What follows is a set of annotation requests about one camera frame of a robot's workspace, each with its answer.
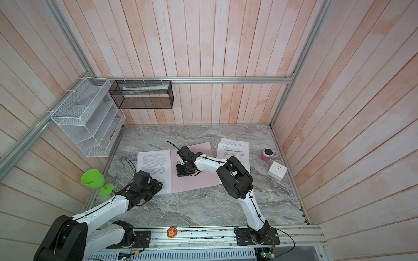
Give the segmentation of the pink folder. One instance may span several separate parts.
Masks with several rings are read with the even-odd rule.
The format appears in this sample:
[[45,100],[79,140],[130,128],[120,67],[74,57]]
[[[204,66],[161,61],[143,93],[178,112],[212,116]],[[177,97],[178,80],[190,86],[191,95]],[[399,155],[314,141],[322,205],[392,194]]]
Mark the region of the pink folder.
[[219,185],[218,175],[208,171],[203,171],[199,175],[199,171],[195,171],[193,176],[178,177],[176,165],[180,162],[178,160],[177,149],[170,150],[171,157],[171,193],[179,193],[184,191],[202,189],[207,187],[214,187]]

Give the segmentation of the printed white paper sheet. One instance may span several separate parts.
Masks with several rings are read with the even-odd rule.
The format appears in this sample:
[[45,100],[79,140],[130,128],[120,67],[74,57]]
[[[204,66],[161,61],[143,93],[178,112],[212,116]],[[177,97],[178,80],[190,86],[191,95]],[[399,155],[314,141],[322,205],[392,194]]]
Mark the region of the printed white paper sheet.
[[163,184],[159,195],[172,193],[170,150],[138,152],[136,169],[145,171]]

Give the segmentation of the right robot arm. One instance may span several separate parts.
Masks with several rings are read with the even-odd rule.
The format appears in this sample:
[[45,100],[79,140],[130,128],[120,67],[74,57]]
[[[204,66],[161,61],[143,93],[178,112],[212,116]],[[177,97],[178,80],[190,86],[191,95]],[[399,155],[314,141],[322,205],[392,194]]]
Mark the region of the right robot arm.
[[180,148],[177,156],[179,177],[195,176],[202,171],[217,174],[226,192],[238,200],[247,218],[246,228],[234,228],[239,246],[280,244],[278,230],[270,226],[256,202],[253,177],[236,157],[213,158],[201,152],[194,153],[187,146]]

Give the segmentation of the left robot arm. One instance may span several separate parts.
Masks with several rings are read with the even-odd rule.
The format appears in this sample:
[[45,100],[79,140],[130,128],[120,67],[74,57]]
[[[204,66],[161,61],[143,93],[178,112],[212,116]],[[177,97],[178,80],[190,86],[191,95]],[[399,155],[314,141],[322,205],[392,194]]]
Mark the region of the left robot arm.
[[115,221],[101,226],[119,214],[148,202],[163,184],[145,171],[134,174],[132,181],[108,201],[77,215],[55,219],[34,255],[35,261],[83,261],[109,246],[132,248],[137,237],[131,224]]

